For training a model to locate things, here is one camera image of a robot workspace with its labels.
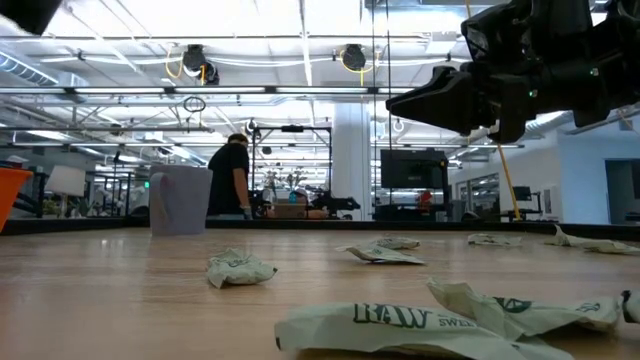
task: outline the glove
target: glove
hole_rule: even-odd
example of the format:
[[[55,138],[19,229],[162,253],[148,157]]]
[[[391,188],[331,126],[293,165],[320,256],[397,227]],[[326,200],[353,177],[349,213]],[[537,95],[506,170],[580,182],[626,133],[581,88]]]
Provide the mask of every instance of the glove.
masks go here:
[[[245,220],[253,220],[253,214],[251,213],[251,207],[242,208],[244,210],[244,218]]]

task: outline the black monitor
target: black monitor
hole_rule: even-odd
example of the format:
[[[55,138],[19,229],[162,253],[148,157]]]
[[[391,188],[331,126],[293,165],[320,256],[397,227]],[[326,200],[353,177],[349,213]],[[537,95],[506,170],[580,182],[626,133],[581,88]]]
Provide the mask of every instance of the black monitor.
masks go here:
[[[531,201],[531,188],[528,186],[514,186],[513,195],[517,201]]]
[[[385,189],[443,189],[448,187],[447,157],[434,150],[380,150]]]

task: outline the white column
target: white column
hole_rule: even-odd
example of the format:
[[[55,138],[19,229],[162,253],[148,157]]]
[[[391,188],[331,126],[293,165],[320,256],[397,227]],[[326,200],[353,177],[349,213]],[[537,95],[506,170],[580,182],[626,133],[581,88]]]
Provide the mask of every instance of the white column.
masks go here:
[[[360,210],[344,212],[354,221],[371,220],[370,120],[366,104],[335,104],[331,190],[360,204]]]

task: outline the table surface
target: table surface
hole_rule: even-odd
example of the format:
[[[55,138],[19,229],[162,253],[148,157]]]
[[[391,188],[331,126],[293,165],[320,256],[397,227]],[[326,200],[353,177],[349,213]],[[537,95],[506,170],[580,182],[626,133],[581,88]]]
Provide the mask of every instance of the table surface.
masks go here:
[[[335,247],[377,239],[362,231],[209,230],[151,238],[147,229],[0,239],[2,359],[383,359],[336,351],[277,350],[287,310],[325,302],[439,307],[430,276],[478,292],[569,303],[640,289],[640,257],[585,253],[525,234],[520,248],[468,246],[466,232],[397,232],[422,240],[427,266],[364,263]],[[255,286],[218,290],[209,256],[235,247],[278,267]],[[554,336],[576,359],[637,359],[640,325],[617,334]]]

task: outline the crumpled wrapper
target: crumpled wrapper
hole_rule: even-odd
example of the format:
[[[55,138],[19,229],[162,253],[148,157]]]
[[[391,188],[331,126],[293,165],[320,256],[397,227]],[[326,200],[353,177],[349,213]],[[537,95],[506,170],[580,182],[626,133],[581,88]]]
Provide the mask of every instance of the crumpled wrapper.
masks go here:
[[[386,249],[400,250],[400,249],[415,249],[420,246],[420,241],[403,237],[385,234],[382,239],[374,240],[371,242],[373,245],[377,245]]]
[[[336,250],[348,251],[362,260],[372,262],[424,264],[424,261],[413,256],[372,244],[343,246]]]
[[[226,284],[251,285],[271,279],[277,271],[253,255],[244,256],[239,250],[227,249],[209,259],[207,279],[217,288]]]
[[[549,305],[514,298],[478,294],[467,283],[443,284],[435,279],[427,283],[440,305],[507,340],[534,336],[577,324],[596,331],[612,331],[620,317],[614,297],[599,297],[569,305]]]
[[[625,290],[622,293],[624,321],[640,324],[640,290]]]
[[[296,308],[275,325],[281,351],[392,351],[438,359],[571,360],[538,339],[512,342],[443,309],[367,303]]]
[[[545,241],[547,245],[582,248],[591,252],[603,254],[640,255],[640,248],[629,246],[613,240],[597,240],[581,238],[565,234],[560,226],[555,225],[556,236]]]
[[[492,246],[520,246],[522,237],[491,235],[491,234],[472,234],[467,238],[469,245],[492,245]]]

